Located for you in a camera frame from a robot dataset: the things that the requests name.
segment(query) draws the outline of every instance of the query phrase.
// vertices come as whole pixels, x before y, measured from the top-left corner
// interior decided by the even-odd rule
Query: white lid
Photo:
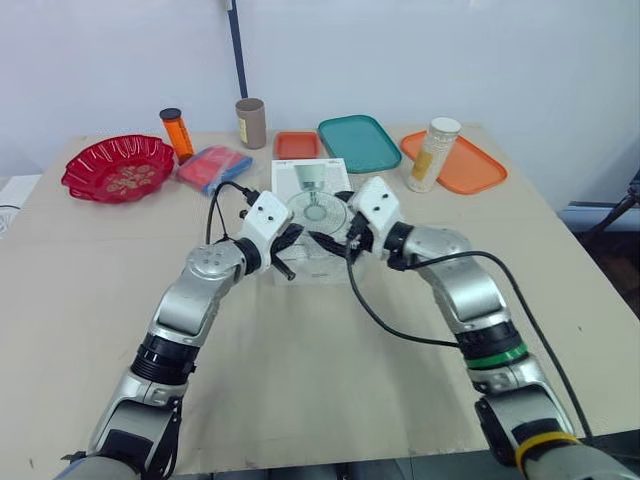
[[[460,122],[449,117],[438,117],[431,120],[431,127],[443,133],[458,133],[462,128]]]

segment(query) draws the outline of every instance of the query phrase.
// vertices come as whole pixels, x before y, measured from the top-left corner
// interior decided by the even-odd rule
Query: teal tray
[[[402,154],[375,118],[351,115],[318,125],[318,133],[332,157],[344,158],[349,173],[368,173],[397,167]]]

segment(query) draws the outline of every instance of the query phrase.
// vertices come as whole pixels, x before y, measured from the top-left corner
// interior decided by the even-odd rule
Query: plastic container
[[[325,120],[318,125],[318,133],[330,156],[344,158],[349,173],[395,168],[402,159],[384,128],[367,115]]]
[[[173,165],[173,148],[161,138],[124,135],[82,150],[67,163],[61,183],[82,200],[134,202],[158,190]]]
[[[274,141],[274,153],[280,160],[317,158],[320,139],[314,132],[280,132]]]
[[[411,160],[418,158],[426,135],[423,130],[400,142],[400,148]],[[472,195],[504,182],[508,176],[502,164],[459,135],[440,171],[438,183],[452,192]]]
[[[221,145],[205,148],[182,165],[177,177],[205,195],[213,195],[225,180],[232,180],[247,170],[253,159]]]
[[[411,190],[426,192],[433,187],[461,128],[460,122],[453,118],[431,120],[429,133],[407,178]]]
[[[193,156],[193,146],[182,121],[182,112],[179,108],[165,108],[160,111],[160,118],[178,156],[178,164],[182,165]]]

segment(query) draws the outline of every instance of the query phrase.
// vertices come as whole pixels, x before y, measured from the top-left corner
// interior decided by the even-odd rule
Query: product box
[[[353,214],[333,194],[351,190],[349,176],[341,158],[308,160],[273,160],[273,193],[289,207],[293,222],[305,227],[298,240],[278,256],[296,273],[289,282],[277,271],[277,285],[328,285],[348,283],[346,261],[326,251],[309,236],[308,231],[331,235],[344,244]],[[354,274],[362,274],[359,257]]]

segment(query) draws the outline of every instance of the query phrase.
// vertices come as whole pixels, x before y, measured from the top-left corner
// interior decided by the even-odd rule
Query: wooden table
[[[389,128],[396,139],[418,126]],[[529,181],[479,125],[463,135],[509,170],[473,196],[403,182],[408,159],[382,176],[410,223],[446,225],[500,256],[521,284],[596,434],[640,427],[640,323]],[[194,134],[202,148],[240,148],[235,134]],[[203,241],[208,200],[174,181],[139,202],[99,205],[59,184],[66,162],[97,138],[72,140],[0,242],[0,470],[51,478],[86,448],[164,290]],[[248,151],[239,182],[269,186],[272,146]],[[368,176],[351,176],[354,186]],[[231,232],[244,208],[222,195]],[[504,278],[525,341],[577,425],[540,342]],[[450,339],[417,275],[371,261],[362,291],[396,328]],[[185,400],[178,472],[302,465],[487,447],[478,394],[460,353],[382,331],[344,287],[276,287],[249,277],[224,299]]]

